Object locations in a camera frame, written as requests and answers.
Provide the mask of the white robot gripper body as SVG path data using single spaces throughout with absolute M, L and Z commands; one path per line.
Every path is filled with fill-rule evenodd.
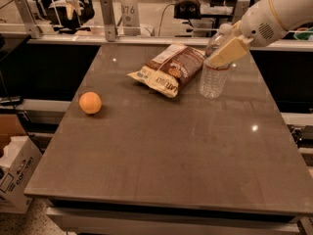
M 281 38 L 287 31 L 277 22 L 269 7 L 250 7 L 243 15 L 240 31 L 252 38 L 252 46 L 264 47 Z

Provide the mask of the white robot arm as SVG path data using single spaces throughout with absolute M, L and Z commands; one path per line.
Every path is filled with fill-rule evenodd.
M 313 0 L 259 0 L 205 61 L 221 67 L 243 57 L 249 47 L 265 47 L 299 26 L 313 22 Z

